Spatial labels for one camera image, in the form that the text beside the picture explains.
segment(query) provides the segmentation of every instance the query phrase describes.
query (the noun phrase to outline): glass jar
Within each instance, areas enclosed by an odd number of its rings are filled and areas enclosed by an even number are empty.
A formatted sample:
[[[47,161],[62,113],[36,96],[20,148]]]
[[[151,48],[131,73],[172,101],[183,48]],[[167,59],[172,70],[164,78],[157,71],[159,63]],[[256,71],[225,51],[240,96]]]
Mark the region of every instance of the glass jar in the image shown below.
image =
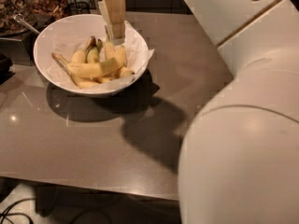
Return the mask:
[[[0,0],[0,36],[16,35],[28,30],[14,20],[15,15],[22,15],[32,26],[37,23],[29,0]]]
[[[52,16],[56,21],[67,16],[67,0],[30,0],[35,14]]]

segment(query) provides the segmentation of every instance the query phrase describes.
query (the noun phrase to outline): gray tabletop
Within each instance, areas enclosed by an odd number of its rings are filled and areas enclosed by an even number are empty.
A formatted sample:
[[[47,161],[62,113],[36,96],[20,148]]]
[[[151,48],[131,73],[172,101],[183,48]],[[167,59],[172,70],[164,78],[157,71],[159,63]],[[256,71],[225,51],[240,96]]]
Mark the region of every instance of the gray tabletop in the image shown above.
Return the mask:
[[[149,69],[110,98],[58,89],[14,64],[0,85],[0,176],[178,199],[180,146],[232,76],[193,15],[128,13],[155,49]]]

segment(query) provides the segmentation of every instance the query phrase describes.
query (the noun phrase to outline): floor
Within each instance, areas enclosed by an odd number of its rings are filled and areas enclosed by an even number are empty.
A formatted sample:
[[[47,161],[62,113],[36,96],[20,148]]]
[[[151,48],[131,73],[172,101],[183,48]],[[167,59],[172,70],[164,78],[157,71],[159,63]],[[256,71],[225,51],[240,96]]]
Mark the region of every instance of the floor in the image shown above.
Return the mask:
[[[0,223],[179,224],[178,202],[119,193],[17,182],[0,202]]]

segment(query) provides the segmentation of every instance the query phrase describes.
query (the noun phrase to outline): round bowl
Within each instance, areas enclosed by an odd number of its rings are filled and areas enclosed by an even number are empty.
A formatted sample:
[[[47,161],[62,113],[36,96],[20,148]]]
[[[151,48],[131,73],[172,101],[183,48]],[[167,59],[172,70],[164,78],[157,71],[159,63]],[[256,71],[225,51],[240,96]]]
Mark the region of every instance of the round bowl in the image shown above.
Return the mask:
[[[34,59],[38,71],[53,85],[66,91],[83,96],[108,97],[132,85],[147,69],[152,51],[149,51],[143,37],[126,21],[123,45],[126,47],[127,66],[135,74],[88,89],[80,89],[51,54],[61,53],[67,60],[70,60],[72,54],[84,46],[91,35],[106,41],[105,21],[101,15],[74,15],[49,25],[37,37],[34,46]]]

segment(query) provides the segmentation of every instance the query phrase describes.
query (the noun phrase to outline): metal spoon handle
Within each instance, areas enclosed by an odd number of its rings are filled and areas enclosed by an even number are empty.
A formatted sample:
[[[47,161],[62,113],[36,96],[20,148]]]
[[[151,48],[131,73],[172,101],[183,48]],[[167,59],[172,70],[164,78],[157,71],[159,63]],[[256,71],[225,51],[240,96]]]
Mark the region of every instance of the metal spoon handle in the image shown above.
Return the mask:
[[[28,28],[30,31],[34,32],[35,34],[39,35],[39,31],[30,25],[27,21],[24,20],[23,15],[17,14],[13,16],[13,19],[17,22],[22,24],[24,27]]]

